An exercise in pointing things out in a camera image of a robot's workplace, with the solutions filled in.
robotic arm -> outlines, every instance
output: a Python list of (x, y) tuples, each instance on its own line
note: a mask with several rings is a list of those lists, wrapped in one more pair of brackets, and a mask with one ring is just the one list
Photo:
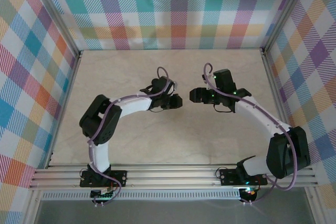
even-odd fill
[(112, 185), (125, 185), (123, 180), (127, 171), (111, 171), (108, 158), (109, 140), (119, 119), (137, 111), (157, 107), (161, 107), (162, 110), (180, 108), (182, 98), (174, 94), (176, 86), (177, 83), (169, 79), (168, 75), (159, 77), (158, 74), (158, 78), (153, 79), (150, 86), (141, 89), (135, 95), (112, 100), (113, 102), (102, 94), (94, 99), (79, 122), (83, 134), (90, 138), (90, 164), (88, 170), (81, 173), (81, 187), (111, 186), (111, 180)]
[[(210, 75), (205, 76), (205, 74), (202, 75), (203, 80), (210, 84), (208, 79)], [(214, 72), (213, 78), (217, 90), (196, 88), (190, 91), (190, 100), (214, 106), (222, 104), (228, 107), (231, 112), (244, 115), (256, 124), (269, 145), (266, 156), (248, 157), (237, 163), (236, 173), (242, 183), (245, 184), (250, 177), (260, 174), (272, 173), (276, 178), (282, 179), (294, 173), (293, 150), (282, 129), (288, 133), (294, 144), (297, 170), (310, 165), (307, 137), (301, 127), (292, 128), (273, 115), (262, 113), (261, 111), (265, 112), (266, 110), (257, 103), (251, 93), (246, 89), (236, 88), (228, 69)]]

gray floor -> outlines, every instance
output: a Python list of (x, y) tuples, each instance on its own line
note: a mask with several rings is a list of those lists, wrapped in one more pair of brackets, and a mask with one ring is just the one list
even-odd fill
[(314, 223), (305, 190), (274, 190), (255, 207), (238, 200), (188, 202), (116, 200), (104, 208), (90, 201), (42, 201), (35, 224), (74, 223)]

colorful checkered pattern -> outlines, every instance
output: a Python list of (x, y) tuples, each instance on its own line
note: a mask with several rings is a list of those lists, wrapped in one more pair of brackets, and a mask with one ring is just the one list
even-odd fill
[(0, 0), (0, 223), (18, 223), (75, 57), (40, 0)]
[(54, 2), (78, 47), (90, 50), (258, 48), (282, 8), (281, 0)]
[(266, 33), (266, 36), (264, 37), (264, 40), (262, 41), (262, 44), (261, 44), (261, 47), (265, 47), (266, 46), (266, 43), (270, 37), (270, 35), (273, 33), (274, 31), (274, 27), (275, 25), (277, 24), (279, 18), (280, 18), (280, 15), (282, 14), (282, 11), (284, 10), (284, 7), (287, 5), (289, 0), (282, 0), (281, 1), (281, 4), (279, 5), (274, 17), (273, 17), (273, 20), (272, 20), (272, 23), (270, 24), (268, 30), (267, 30), (267, 33)]
[(307, 132), (311, 161), (336, 220), (336, 0), (299, 0), (270, 60), (290, 123)]

marble floor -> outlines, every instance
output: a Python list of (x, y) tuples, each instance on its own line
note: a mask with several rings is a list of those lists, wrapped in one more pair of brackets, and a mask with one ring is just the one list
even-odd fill
[(170, 78), (178, 82), (183, 107), (122, 118), (109, 143), (111, 163), (236, 163), (265, 153), (266, 140), (241, 115), (217, 113), (211, 105), (189, 101), (189, 91), (205, 85), (201, 75), (206, 62), (212, 63), (214, 70), (228, 68), (238, 88), (246, 88), (276, 115), (257, 49), (85, 51), (51, 164), (89, 162), (87, 139), (78, 123), (93, 99), (99, 94), (119, 98), (136, 93), (156, 78), (158, 66), (166, 68)]

metal frame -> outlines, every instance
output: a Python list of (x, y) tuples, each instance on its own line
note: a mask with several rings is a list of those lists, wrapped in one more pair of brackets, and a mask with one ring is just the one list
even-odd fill
[(271, 65), (270, 62), (264, 52), (264, 50), (262, 48), (260, 48), (260, 55), (261, 55), (261, 59), (262, 62), (264, 64), (265, 67), (265, 71), (266, 71), (266, 75), (267, 75), (267, 79), (268, 79), (268, 83), (269, 86), (271, 88), (271, 92), (272, 92), (272, 96), (274, 99), (274, 103), (278, 112), (278, 116), (279, 119), (287, 124), (289, 124), (289, 120), (286, 114), (286, 109), (285, 109), (285, 105), (282, 102), (281, 96), (280, 96), (280, 92), (279, 89), (277, 88), (277, 84), (275, 82), (275, 76), (272, 72), (271, 69)]
[(266, 45), (265, 45), (265, 51), (268, 52), (273, 44), (275, 43), (276, 39), (278, 38), (283, 26), (285, 25), (288, 17), (292, 13), (293, 9), (295, 8), (295, 5), (298, 0), (287, 0), (286, 6), (283, 8), (282, 13), (276, 22), (276, 25), (274, 27), (274, 30), (272, 31)]
[(318, 224), (333, 223), (334, 220), (327, 212), (320, 189), (318, 187), (306, 188), (306, 194), (315, 222)]
[(58, 135), (58, 131), (59, 131), (60, 125), (61, 125), (61, 123), (63, 121), (65, 110), (67, 109), (67, 106), (68, 106), (68, 102), (69, 102), (69, 99), (70, 99), (70, 94), (72, 92), (72, 88), (74, 87), (74, 84), (75, 84), (75, 79), (76, 79), (76, 76), (77, 76), (77, 73), (78, 73), (78, 69), (79, 69), (79, 65), (80, 65), (80, 62), (81, 62), (81, 56), (82, 56), (82, 53), (80, 53), (80, 55), (78, 56), (78, 58), (76, 58), (76, 60), (75, 60), (75, 64), (74, 64), (74, 68), (73, 68), (73, 73), (72, 73), (72, 76), (71, 76), (70, 81), (69, 81), (69, 87), (68, 87), (68, 90), (66, 92), (66, 97), (64, 99), (64, 104), (61, 107), (60, 117), (59, 117), (59, 120), (58, 120), (57, 125), (56, 125), (55, 133), (52, 136), (51, 144), (50, 144), (48, 153), (46, 155), (46, 160), (45, 160), (45, 163), (44, 163), (44, 168), (45, 169), (48, 168), (50, 160), (51, 160), (51, 156), (52, 156), (53, 151), (54, 151), (54, 147), (55, 147), (55, 144), (56, 144), (56, 138), (57, 138), (57, 135)]
[[(91, 190), (46, 190), (42, 201), (51, 200), (91, 200)], [(239, 189), (168, 189), (168, 190), (128, 190), (121, 191), (115, 200), (158, 200), (158, 201), (190, 201), (210, 199), (240, 199)]]
[(32, 224), (35, 222), (38, 207), (40, 205), (42, 191), (29, 190), (23, 207), (20, 224)]
[[(221, 186), (215, 172), (219, 167), (236, 168), (233, 164), (218, 165), (112, 165), (115, 170), (127, 170), (127, 184), (123, 189), (223, 189), (246, 188), (249, 186)], [(79, 173), (86, 165), (53, 165), (48, 169), (35, 172), (30, 188), (32, 190), (83, 190), (79, 187)], [(286, 185), (291, 176), (278, 180), (278, 184)], [(317, 185), (311, 167), (298, 173), (296, 187), (314, 187)]]
[(69, 30), (67, 29), (66, 24), (64, 23), (59, 11), (57, 10), (56, 6), (53, 3), (53, 0), (41, 0), (43, 5), (45, 6), (46, 10), (48, 11), (51, 19), (59, 29), (61, 35), (63, 36), (64, 40), (67, 42), (69, 48), (72, 52), (76, 55), (80, 55), (80, 50), (78, 49), (73, 37), (71, 36)]

